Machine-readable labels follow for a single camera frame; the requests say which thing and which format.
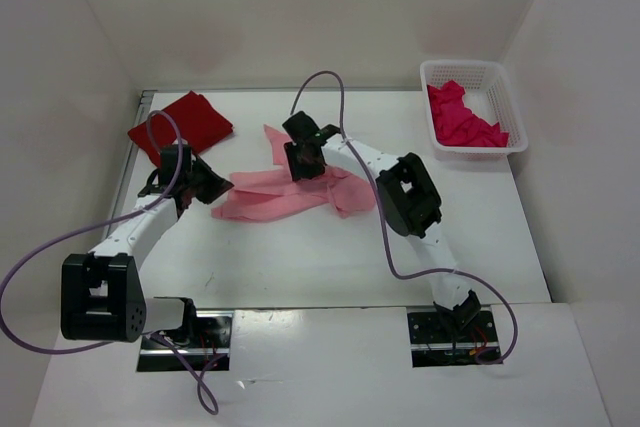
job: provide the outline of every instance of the pink fabric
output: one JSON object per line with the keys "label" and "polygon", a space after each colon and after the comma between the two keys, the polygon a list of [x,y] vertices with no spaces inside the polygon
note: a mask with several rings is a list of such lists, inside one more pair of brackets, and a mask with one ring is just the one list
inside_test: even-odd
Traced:
{"label": "pink fabric", "polygon": [[337,167],[327,166],[318,178],[293,182],[284,153],[284,144],[291,139],[268,125],[264,132],[271,143],[273,163],[285,167],[231,174],[234,188],[225,203],[211,209],[214,218],[269,222],[325,203],[342,218],[373,209],[375,197],[369,184]]}
{"label": "pink fabric", "polygon": [[450,80],[437,89],[427,85],[436,138],[442,145],[468,147],[506,147],[509,133],[500,123],[490,125],[464,106],[464,87]]}

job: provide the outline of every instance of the white table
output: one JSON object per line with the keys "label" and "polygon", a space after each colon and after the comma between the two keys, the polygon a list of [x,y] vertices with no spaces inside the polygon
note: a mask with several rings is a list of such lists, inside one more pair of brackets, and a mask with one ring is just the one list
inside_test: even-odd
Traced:
{"label": "white table", "polygon": [[[151,109],[184,95],[158,93]],[[232,138],[203,158],[218,174],[272,165],[263,124],[281,128],[293,91],[204,92],[235,126]],[[299,107],[320,126],[338,122],[337,92],[307,92]],[[491,282],[511,302],[549,302],[549,293],[506,159],[442,163],[427,136],[422,94],[347,92],[346,128],[382,151],[422,156],[443,199],[443,229],[461,270]],[[134,203],[153,166],[139,151],[124,210]],[[420,269],[405,239],[392,231],[402,272]],[[158,242],[141,269],[145,296],[191,297],[198,307],[274,308],[426,305],[426,279],[396,280],[384,258],[377,213],[341,220],[331,208],[267,224],[214,220],[194,202]],[[496,303],[483,287],[485,303]]]}
{"label": "white table", "polygon": [[514,309],[504,365],[419,369],[403,308],[238,311],[230,370],[208,375],[217,417],[187,373],[136,374],[138,345],[113,344],[52,358],[31,426],[608,427],[569,307]]}

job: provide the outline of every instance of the white wall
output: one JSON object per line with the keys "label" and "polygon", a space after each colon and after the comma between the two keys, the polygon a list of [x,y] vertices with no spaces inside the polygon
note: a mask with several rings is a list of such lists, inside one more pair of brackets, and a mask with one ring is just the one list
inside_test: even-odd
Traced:
{"label": "white wall", "polygon": [[529,0],[89,0],[139,87],[419,86],[429,56],[497,59]]}
{"label": "white wall", "polygon": [[536,0],[506,57],[530,140],[518,189],[617,427],[639,415],[639,35],[640,0]]}
{"label": "white wall", "polygon": [[[107,215],[135,92],[85,0],[0,0],[0,275],[34,246]],[[42,254],[3,308],[26,339],[52,347],[66,254]],[[48,357],[0,335],[0,423],[28,425]]]}

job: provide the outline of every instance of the plastic basket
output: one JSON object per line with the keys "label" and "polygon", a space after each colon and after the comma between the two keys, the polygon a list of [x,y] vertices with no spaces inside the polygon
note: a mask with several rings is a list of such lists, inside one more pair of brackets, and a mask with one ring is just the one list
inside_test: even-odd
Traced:
{"label": "plastic basket", "polygon": [[[474,60],[435,60],[420,65],[429,134],[438,158],[496,159],[513,152],[522,152],[529,145],[522,118],[514,103],[507,72],[496,62]],[[436,138],[431,115],[427,84],[442,87],[455,80],[465,88],[465,106],[490,124],[500,122],[500,129],[509,132],[506,147],[453,147],[442,145]]]}

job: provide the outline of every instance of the robotic arm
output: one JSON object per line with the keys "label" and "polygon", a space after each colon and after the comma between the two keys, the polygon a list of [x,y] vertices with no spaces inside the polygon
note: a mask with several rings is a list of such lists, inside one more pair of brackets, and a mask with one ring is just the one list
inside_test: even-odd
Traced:
{"label": "robotic arm", "polygon": [[[120,224],[89,253],[71,254],[64,261],[60,327],[65,338],[134,342],[143,331],[172,331],[176,339],[195,334],[193,301],[145,299],[138,277],[138,268],[151,249],[180,219],[193,197],[210,204],[233,187],[188,145],[183,145],[183,159],[177,181],[165,198]],[[134,212],[145,210],[170,184],[178,165],[176,145],[162,149],[160,165],[138,194]]]}
{"label": "robotic arm", "polygon": [[[308,115],[298,112],[283,127],[292,139],[285,144],[285,152],[294,181],[322,175],[326,165],[367,180],[336,126],[320,129]],[[420,157],[413,153],[394,156],[357,140],[349,142],[376,179],[387,224],[407,239],[425,268],[455,270],[457,263],[440,226],[442,200]],[[436,273],[427,278],[441,321],[456,335],[480,311],[475,292],[464,278],[452,273]]]}

